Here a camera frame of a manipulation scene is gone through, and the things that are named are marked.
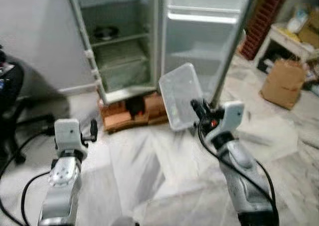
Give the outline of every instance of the cardboard box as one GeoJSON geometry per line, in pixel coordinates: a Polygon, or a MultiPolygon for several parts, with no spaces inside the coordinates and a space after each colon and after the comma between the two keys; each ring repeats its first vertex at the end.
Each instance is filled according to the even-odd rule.
{"type": "Polygon", "coordinates": [[[260,94],[264,99],[290,110],[298,99],[305,78],[299,62],[277,60],[260,94]]]}
{"type": "Polygon", "coordinates": [[[298,37],[302,42],[310,43],[319,48],[319,10],[313,10],[309,19],[300,30],[298,37]]]}

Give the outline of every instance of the white tile floor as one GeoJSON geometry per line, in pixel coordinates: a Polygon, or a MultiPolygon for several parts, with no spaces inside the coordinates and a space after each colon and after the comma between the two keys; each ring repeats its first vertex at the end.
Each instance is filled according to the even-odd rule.
{"type": "MultiPolygon", "coordinates": [[[[319,221],[319,98],[302,92],[292,111],[258,95],[265,75],[235,58],[221,101],[240,99],[245,115],[236,135],[264,162],[273,178],[281,225],[317,225],[319,221]]],[[[42,104],[28,115],[53,111],[80,119],[88,132],[97,117],[95,93],[42,104]]],[[[24,138],[27,133],[20,133],[24,138]]],[[[53,138],[36,139],[24,165],[11,165],[0,193],[5,206],[21,218],[20,197],[25,183],[49,169],[53,138]]],[[[212,159],[188,131],[174,133],[168,124],[99,132],[82,166],[83,187],[77,225],[108,226],[121,215],[134,216],[144,226],[239,225],[226,183],[212,159]]],[[[37,224],[46,178],[37,180],[26,199],[27,216],[37,224]]],[[[13,225],[0,214],[0,225],[13,225]]]]}

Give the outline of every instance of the black wire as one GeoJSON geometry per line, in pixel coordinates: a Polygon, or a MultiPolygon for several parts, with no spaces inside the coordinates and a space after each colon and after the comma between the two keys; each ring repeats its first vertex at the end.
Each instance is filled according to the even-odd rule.
{"type": "MultiPolygon", "coordinates": [[[[46,133],[47,130],[43,130],[33,136],[31,136],[29,139],[27,139],[20,147],[19,149],[13,154],[13,156],[7,161],[7,163],[5,164],[5,166],[1,169],[0,172],[0,181],[2,176],[4,175],[5,170],[7,169],[7,167],[9,166],[9,164],[15,159],[15,157],[20,153],[20,151],[33,139],[35,139],[36,137],[46,133]]],[[[13,222],[15,222],[17,225],[19,226],[25,226],[23,223],[21,223],[19,220],[17,220],[13,215],[11,215],[9,213],[9,211],[4,207],[2,200],[1,200],[1,196],[0,196],[0,209],[3,212],[4,215],[6,215],[9,219],[11,219],[13,222]]]]}
{"type": "Polygon", "coordinates": [[[272,209],[273,209],[273,213],[275,215],[275,226],[279,226],[279,214],[278,214],[278,210],[277,210],[277,207],[276,207],[276,198],[275,198],[275,190],[274,190],[274,186],[273,186],[273,183],[271,181],[271,178],[268,174],[268,172],[266,171],[266,169],[261,165],[261,163],[257,162],[258,165],[261,166],[261,168],[263,169],[263,171],[265,172],[266,174],[266,177],[269,181],[269,184],[270,184],[270,188],[271,188],[271,193],[272,193],[272,197],[273,198],[270,198],[269,194],[264,190],[262,189],[257,183],[255,183],[252,179],[250,179],[248,176],[246,176],[244,173],[242,173],[241,171],[239,171],[238,169],[236,169],[234,166],[232,166],[231,164],[229,164],[227,161],[225,161],[223,158],[220,158],[217,154],[215,154],[214,152],[212,152],[209,147],[206,145],[205,143],[205,140],[201,134],[201,129],[202,129],[202,121],[199,122],[199,125],[198,125],[198,137],[199,137],[199,140],[201,142],[201,144],[204,146],[204,148],[212,155],[214,156],[215,158],[218,159],[218,161],[222,162],[224,165],[226,165],[228,168],[230,168],[231,170],[235,171],[236,173],[238,173],[239,175],[241,175],[242,177],[244,177],[249,183],[251,183],[253,186],[256,187],[257,190],[260,191],[260,193],[262,193],[266,199],[269,201],[269,203],[271,204],[272,206],[272,209]]]}
{"type": "Polygon", "coordinates": [[[26,218],[26,214],[25,214],[25,196],[26,196],[26,192],[29,188],[29,186],[31,185],[31,183],[36,180],[37,178],[40,178],[41,176],[44,176],[44,175],[47,175],[49,174],[50,171],[47,171],[45,173],[42,173],[42,174],[39,174],[35,177],[33,177],[31,180],[28,181],[28,183],[25,185],[24,189],[23,189],[23,193],[22,193],[22,197],[21,197],[21,214],[22,214],[22,217],[23,217],[23,220],[26,224],[26,226],[30,226],[31,224],[28,222],[28,219],[26,218]]]}

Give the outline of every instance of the clear plastic container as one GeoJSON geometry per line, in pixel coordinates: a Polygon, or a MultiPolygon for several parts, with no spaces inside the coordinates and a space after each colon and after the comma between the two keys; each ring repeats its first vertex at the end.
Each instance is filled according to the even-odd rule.
{"type": "Polygon", "coordinates": [[[187,129],[199,120],[190,101],[202,98],[203,93],[191,63],[163,75],[159,87],[172,130],[187,129]]]}

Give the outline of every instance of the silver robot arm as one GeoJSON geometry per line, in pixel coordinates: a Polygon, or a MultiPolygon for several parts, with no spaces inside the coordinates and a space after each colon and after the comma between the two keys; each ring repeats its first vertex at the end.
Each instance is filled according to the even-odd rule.
{"type": "Polygon", "coordinates": [[[225,161],[243,173],[268,194],[268,184],[257,171],[257,161],[231,133],[241,123],[243,103],[227,102],[217,110],[212,110],[203,99],[192,100],[191,105],[200,119],[198,131],[205,136],[203,145],[216,149],[219,165],[241,225],[275,226],[278,218],[265,195],[245,177],[221,162],[225,161]]]}
{"type": "Polygon", "coordinates": [[[50,188],[43,202],[39,226],[74,226],[81,189],[81,163],[88,143],[97,139],[97,123],[91,121],[91,136],[84,138],[76,119],[60,119],[54,124],[58,160],[49,175],[50,188]]]}

